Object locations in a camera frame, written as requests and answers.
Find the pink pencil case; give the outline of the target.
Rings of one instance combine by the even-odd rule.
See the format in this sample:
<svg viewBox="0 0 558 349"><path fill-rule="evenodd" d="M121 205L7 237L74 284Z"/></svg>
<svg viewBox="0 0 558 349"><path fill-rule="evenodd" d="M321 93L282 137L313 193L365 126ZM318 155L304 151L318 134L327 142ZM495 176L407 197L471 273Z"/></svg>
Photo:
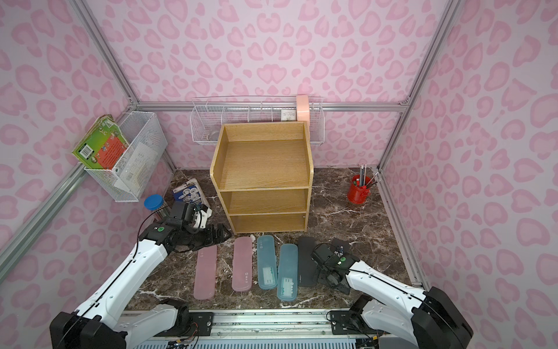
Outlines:
<svg viewBox="0 0 558 349"><path fill-rule="evenodd" d="M193 296L197 300L209 300L215 295L217 274L217 246L198 251Z"/></svg>
<svg viewBox="0 0 558 349"><path fill-rule="evenodd" d="M248 236L237 238L234 242L232 263L232 289L246 292L251 289L252 275L252 240Z"/></svg>

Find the black pencil case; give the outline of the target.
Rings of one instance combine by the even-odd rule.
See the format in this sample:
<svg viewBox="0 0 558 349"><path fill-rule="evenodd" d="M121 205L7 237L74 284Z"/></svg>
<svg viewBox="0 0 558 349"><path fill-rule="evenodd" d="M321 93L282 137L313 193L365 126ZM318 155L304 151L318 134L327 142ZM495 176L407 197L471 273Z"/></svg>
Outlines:
<svg viewBox="0 0 558 349"><path fill-rule="evenodd" d="M314 287L318 283L317 265L312 258L315 246L315 239L310 236L298 239L298 285L301 287Z"/></svg>
<svg viewBox="0 0 558 349"><path fill-rule="evenodd" d="M351 246L348 241L343 241L338 238L333 238L330 242L330 250L332 252L339 252L342 254L350 253Z"/></svg>

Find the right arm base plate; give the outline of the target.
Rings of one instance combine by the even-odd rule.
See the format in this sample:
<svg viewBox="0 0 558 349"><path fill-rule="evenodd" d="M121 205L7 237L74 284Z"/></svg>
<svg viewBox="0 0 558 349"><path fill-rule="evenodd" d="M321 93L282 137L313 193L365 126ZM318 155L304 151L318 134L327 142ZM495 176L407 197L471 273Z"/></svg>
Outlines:
<svg viewBox="0 0 558 349"><path fill-rule="evenodd" d="M332 310L326 315L326 320L331 325L331 332L334 335L343 334L371 334L371 330L363 321L360 315L353 311Z"/></svg>

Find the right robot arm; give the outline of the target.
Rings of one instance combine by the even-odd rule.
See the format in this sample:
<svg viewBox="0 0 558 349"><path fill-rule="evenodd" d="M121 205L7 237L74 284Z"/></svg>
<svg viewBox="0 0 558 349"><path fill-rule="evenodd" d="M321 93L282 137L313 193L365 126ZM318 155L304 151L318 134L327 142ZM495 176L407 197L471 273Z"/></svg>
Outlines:
<svg viewBox="0 0 558 349"><path fill-rule="evenodd" d="M330 244L311 252L318 282L342 294L361 295L343 320L350 331L393 334L417 348L467 348L472 327L441 289L401 283Z"/></svg>

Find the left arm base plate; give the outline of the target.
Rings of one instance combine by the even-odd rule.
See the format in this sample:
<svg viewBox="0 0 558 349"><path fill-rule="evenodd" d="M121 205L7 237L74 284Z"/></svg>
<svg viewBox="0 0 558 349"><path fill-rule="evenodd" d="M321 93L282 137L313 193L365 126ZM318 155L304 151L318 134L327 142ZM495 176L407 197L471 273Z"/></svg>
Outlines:
<svg viewBox="0 0 558 349"><path fill-rule="evenodd" d="M209 337L212 334L213 323L213 312L190 312L188 316L183 314L171 329L160 335L178 338Z"/></svg>

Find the teal pencil case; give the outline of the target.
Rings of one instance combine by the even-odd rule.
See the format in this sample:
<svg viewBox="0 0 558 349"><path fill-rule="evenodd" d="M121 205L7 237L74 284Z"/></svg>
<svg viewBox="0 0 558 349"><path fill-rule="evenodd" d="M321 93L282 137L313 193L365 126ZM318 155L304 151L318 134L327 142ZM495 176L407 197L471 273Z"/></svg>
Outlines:
<svg viewBox="0 0 558 349"><path fill-rule="evenodd" d="M284 302L295 301L298 288L298 246L283 244L280 247L277 297Z"/></svg>
<svg viewBox="0 0 558 349"><path fill-rule="evenodd" d="M257 239L257 276L261 289L269 290L277 287L278 269L273 236L262 235Z"/></svg>

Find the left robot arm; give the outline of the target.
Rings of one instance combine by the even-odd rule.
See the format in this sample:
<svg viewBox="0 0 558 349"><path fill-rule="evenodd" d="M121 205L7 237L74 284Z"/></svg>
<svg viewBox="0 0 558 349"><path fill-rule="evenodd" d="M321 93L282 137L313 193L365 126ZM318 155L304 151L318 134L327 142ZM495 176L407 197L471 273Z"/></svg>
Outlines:
<svg viewBox="0 0 558 349"><path fill-rule="evenodd" d="M194 252L232 237L222 224L205 229L185 223L154 222L140 235L130 255L77 309L60 312L49 325L54 348L134 348L160 334L196 336L199 326L186 303L170 298L136 317L121 321L129 301L148 276L177 247Z"/></svg>

